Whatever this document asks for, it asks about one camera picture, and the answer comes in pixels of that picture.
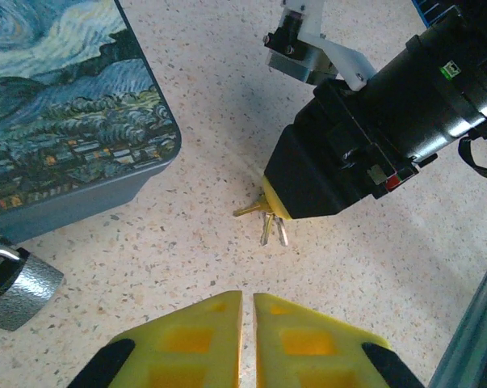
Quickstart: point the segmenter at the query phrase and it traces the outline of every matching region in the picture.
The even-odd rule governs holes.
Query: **swirling sky pattern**
[[[97,57],[124,28],[112,0],[0,0],[0,77],[30,78]]]

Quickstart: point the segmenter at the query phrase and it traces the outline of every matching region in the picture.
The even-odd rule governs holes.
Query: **key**
[[[283,247],[288,246],[288,236],[286,235],[286,227],[284,226],[284,219],[275,216],[275,223],[277,224],[277,230],[279,232],[279,241]]]
[[[265,212],[271,213],[272,209],[267,202],[267,198],[265,195],[261,195],[258,200],[256,200],[251,206],[248,206],[243,209],[236,210],[234,212],[235,217],[244,216],[245,214],[253,213],[253,212]]]
[[[262,228],[262,235],[261,235],[262,246],[268,244],[268,238],[270,237],[274,220],[275,220],[275,215],[273,213],[265,213],[265,225]]]

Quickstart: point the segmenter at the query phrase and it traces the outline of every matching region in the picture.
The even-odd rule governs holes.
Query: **terrazzo surface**
[[[183,135],[129,204],[25,242],[65,274],[24,327],[0,331],[0,387],[66,386],[112,336],[229,289],[244,293],[241,387],[255,386],[252,294],[273,293],[387,338],[427,383],[487,268],[487,180],[456,146],[381,200],[291,221],[231,217],[260,193],[312,87],[265,65],[277,1],[123,0]],[[328,2],[327,38],[380,68],[423,30],[410,0]],[[487,162],[487,145],[475,145]]]

